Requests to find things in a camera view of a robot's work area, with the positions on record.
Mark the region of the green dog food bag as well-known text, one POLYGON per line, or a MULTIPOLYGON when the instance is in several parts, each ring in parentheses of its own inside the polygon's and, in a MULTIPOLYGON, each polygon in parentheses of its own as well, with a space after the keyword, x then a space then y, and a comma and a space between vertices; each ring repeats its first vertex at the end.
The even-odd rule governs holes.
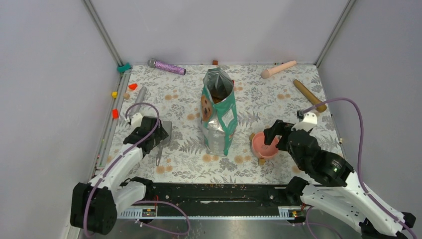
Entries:
POLYGON ((221 68, 207 70, 200 104, 201 129, 208 151, 227 156, 238 119, 234 81, 221 68))

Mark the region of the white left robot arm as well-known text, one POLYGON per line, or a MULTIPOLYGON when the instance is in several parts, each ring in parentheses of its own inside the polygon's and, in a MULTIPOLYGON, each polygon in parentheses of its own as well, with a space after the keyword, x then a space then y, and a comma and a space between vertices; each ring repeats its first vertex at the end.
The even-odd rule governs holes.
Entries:
POLYGON ((105 169, 88 183, 78 183, 72 193, 70 224, 89 232, 107 235, 120 213, 139 201, 154 200, 151 181, 131 179, 130 170, 157 146, 171 138, 172 122, 135 114, 131 133, 123 140, 119 153, 105 169))

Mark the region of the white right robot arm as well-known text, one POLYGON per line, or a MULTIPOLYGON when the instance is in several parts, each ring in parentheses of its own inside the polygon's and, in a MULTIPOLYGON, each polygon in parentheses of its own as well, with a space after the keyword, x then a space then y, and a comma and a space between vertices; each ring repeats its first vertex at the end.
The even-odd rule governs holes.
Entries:
POLYGON ((403 230, 409 231, 416 217, 400 212, 361 183, 357 172, 340 155, 321 149, 312 129, 317 116, 306 113, 296 124, 276 120, 263 131, 264 143, 270 145, 276 137, 276 148, 285 151, 297 167, 327 188, 318 188, 295 176, 286 187, 288 203, 303 202, 340 219, 361 234, 364 239, 404 239, 403 230))

